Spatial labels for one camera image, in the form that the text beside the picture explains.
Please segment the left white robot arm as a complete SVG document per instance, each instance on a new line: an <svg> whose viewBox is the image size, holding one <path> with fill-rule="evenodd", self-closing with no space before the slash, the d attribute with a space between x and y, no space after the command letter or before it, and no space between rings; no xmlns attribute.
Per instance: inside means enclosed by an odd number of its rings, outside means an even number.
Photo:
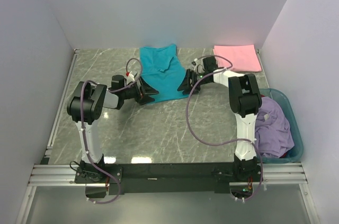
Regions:
<svg viewBox="0 0 339 224"><path fill-rule="evenodd" d="M76 123L82 145L82 162L94 163L87 170L93 182L104 180L106 170L103 152L99 144L98 120L102 110L122 108L125 100L133 99L140 105L155 101L159 91L149 86L141 77L129 74L128 81L123 75L114 75L111 86L97 84L91 80L79 82L67 104L67 113Z"/></svg>

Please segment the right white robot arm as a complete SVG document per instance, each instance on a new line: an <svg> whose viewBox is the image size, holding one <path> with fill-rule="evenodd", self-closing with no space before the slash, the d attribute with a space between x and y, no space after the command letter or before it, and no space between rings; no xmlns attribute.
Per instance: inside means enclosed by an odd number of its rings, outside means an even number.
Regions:
<svg viewBox="0 0 339 224"><path fill-rule="evenodd" d="M233 162L233 177L238 181L245 181L254 176L258 170L258 149L255 146L255 122L259 108L262 105L262 97L254 74L242 74L231 71L233 63L219 67L218 56L202 56L197 58L194 69L187 69L184 79L178 91L187 94L191 98L199 92L201 85L216 83L228 88L230 108L236 118L237 138L221 143L208 143L200 139L192 130L189 122L189 103L186 104L185 118L191 135L200 143L207 146L223 146L236 142L236 150Z"/></svg>

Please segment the teal t shirt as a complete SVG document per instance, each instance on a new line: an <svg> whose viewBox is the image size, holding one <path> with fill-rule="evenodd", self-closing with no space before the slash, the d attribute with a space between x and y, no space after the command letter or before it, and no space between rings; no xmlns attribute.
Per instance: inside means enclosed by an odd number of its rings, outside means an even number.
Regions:
<svg viewBox="0 0 339 224"><path fill-rule="evenodd" d="M153 96L155 103L188 97L178 90L184 81L186 70L177 57L176 45L162 48L142 47L139 52L142 63L141 77L158 91L158 94Z"/></svg>

